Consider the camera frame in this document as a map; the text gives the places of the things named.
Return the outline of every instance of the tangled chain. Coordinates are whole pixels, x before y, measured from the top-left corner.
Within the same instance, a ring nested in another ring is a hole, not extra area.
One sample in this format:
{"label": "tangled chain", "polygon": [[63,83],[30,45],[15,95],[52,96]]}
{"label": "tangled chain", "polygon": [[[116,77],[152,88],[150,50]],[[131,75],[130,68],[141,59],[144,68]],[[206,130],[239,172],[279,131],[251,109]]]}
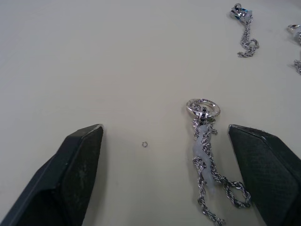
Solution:
{"label": "tangled chain", "polygon": [[299,74],[301,74],[301,61],[300,60],[294,60],[293,63],[295,65],[295,68],[296,68],[297,72]]}
{"label": "tangled chain", "polygon": [[[202,113],[205,113],[205,112],[206,112],[206,108],[203,108]],[[198,123],[198,121],[199,121],[199,118],[196,118],[192,122],[192,125],[195,128],[194,137],[196,137],[196,138],[198,138],[199,135],[200,135],[199,131],[198,131],[198,126],[200,124]],[[213,129],[213,122],[212,123],[205,122],[205,124],[209,124],[209,128],[208,128],[207,132],[205,132],[203,134],[202,147],[203,147],[203,151],[209,156],[209,159],[211,161],[211,166],[210,167],[211,167],[211,173],[212,173],[212,176],[213,176],[214,180],[216,182],[222,184],[223,188],[226,190],[227,197],[231,200],[231,202],[234,204],[235,207],[237,207],[237,208],[250,207],[251,206],[251,196],[247,192],[247,190],[245,189],[244,185],[241,182],[230,181],[226,177],[220,175],[217,172],[216,165],[215,165],[215,162],[213,160],[213,153],[212,153],[211,142],[210,142],[211,133],[216,135],[217,130]],[[204,179],[203,179],[203,176],[202,176],[202,170],[205,169],[207,166],[203,162],[203,160],[199,157],[196,157],[196,158],[193,159],[193,164],[196,166],[197,171],[198,171],[198,187],[199,187],[198,202],[202,207],[203,214],[208,216],[214,222],[214,224],[216,226],[224,226],[226,224],[225,220],[218,218],[217,215],[212,213],[209,210],[209,208],[206,206],[206,203],[205,203],[206,191],[205,191],[205,186],[204,186],[205,182],[204,182]],[[232,187],[242,191],[243,196],[245,198],[245,202],[238,201],[234,197],[234,194],[230,189]]]}
{"label": "tangled chain", "polygon": [[259,48],[259,43],[256,39],[250,40],[250,33],[251,33],[251,24],[252,24],[253,17],[250,17],[249,21],[244,22],[245,24],[245,31],[241,38],[240,44],[241,46],[246,49],[246,52],[238,52],[238,57],[252,57]]}

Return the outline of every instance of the jewelry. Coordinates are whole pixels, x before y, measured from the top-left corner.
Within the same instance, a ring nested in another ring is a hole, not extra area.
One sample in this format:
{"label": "jewelry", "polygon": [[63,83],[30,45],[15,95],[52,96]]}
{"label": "jewelry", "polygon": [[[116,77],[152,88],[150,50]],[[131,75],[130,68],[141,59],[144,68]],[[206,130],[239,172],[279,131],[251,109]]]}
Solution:
{"label": "jewelry", "polygon": [[[288,31],[293,34],[293,39],[301,45],[301,25],[289,25],[287,27]],[[294,60],[294,65],[299,74],[301,74],[301,61]]]}
{"label": "jewelry", "polygon": [[245,31],[240,44],[244,49],[246,49],[246,52],[238,52],[238,57],[252,57],[256,49],[259,48],[259,43],[256,39],[250,40],[250,26],[253,20],[252,11],[241,8],[241,4],[237,3],[231,9],[230,15],[245,25]]}
{"label": "jewelry", "polygon": [[[206,206],[205,185],[207,185],[210,193],[214,193],[214,182],[216,181],[222,184],[226,190],[227,197],[237,208],[250,207],[251,196],[241,182],[229,181],[216,170],[210,140],[211,134],[217,134],[217,130],[213,128],[213,124],[215,123],[215,117],[221,113],[219,106],[206,99],[191,99],[187,102],[186,106],[187,109],[196,116],[192,121],[192,126],[194,127],[194,140],[196,141],[193,146],[193,164],[198,171],[198,202],[202,207],[203,214],[208,216],[214,222],[215,226],[224,226],[226,224],[225,220],[218,218],[217,215],[212,213]],[[242,191],[245,202],[240,202],[235,199],[230,188],[236,188]]]}

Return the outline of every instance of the white tabletop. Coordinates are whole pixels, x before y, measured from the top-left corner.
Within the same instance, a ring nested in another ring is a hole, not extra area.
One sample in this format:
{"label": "white tabletop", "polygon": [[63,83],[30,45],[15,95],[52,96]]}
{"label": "white tabletop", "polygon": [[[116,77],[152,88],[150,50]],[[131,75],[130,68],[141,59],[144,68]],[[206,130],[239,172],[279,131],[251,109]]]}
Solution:
{"label": "white tabletop", "polygon": [[[229,124],[280,137],[301,157],[299,0],[242,0],[260,48],[237,57],[244,27],[230,0],[2,0],[0,220],[77,129],[105,136],[84,226],[212,226],[196,201],[191,98],[221,108],[218,170],[241,180]],[[148,142],[143,148],[141,143]],[[230,226],[264,225],[222,189],[206,198]]]}

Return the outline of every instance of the silver pendant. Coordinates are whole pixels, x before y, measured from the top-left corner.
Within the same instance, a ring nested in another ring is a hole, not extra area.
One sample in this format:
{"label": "silver pendant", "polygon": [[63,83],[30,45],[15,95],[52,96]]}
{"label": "silver pendant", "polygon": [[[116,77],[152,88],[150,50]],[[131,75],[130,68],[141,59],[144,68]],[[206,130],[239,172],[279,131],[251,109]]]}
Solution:
{"label": "silver pendant", "polygon": [[[301,45],[301,25],[289,25],[287,29],[290,33],[293,34],[293,39]],[[301,61],[294,60],[293,63],[297,72],[301,75]]]}
{"label": "silver pendant", "polygon": [[240,44],[244,49],[246,49],[246,52],[238,52],[238,57],[252,57],[256,49],[259,48],[259,43],[256,39],[250,40],[250,26],[253,20],[252,11],[242,8],[241,4],[237,3],[231,9],[230,15],[245,25],[245,31]]}
{"label": "silver pendant", "polygon": [[[225,220],[212,213],[206,206],[205,186],[208,188],[210,193],[214,194],[214,184],[216,182],[220,183],[226,190],[227,197],[237,208],[250,207],[251,196],[241,182],[230,181],[226,177],[220,175],[216,170],[211,148],[211,134],[217,134],[217,130],[213,128],[213,124],[215,122],[215,118],[221,113],[219,106],[206,99],[191,99],[187,102],[186,106],[188,111],[196,116],[196,118],[192,121],[192,126],[195,130],[193,164],[196,166],[198,171],[198,202],[202,207],[203,214],[208,216],[214,222],[215,226],[224,226],[226,224]],[[230,188],[242,191],[245,202],[238,201],[234,197]]]}

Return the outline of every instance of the beige table surface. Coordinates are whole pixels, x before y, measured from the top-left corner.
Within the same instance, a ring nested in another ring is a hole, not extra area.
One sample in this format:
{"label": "beige table surface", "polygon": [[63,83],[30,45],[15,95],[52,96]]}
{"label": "beige table surface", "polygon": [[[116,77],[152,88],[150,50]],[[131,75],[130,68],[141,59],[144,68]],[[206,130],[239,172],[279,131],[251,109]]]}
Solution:
{"label": "beige table surface", "polygon": [[[301,47],[285,30],[299,0],[242,0],[254,57],[230,0],[2,0],[0,220],[63,139],[105,126],[84,226],[211,226],[198,207],[191,98],[216,102],[218,170],[241,180],[229,124],[279,136],[301,157]],[[149,146],[143,148],[141,143]],[[264,225],[218,190],[208,205],[230,226]]]}

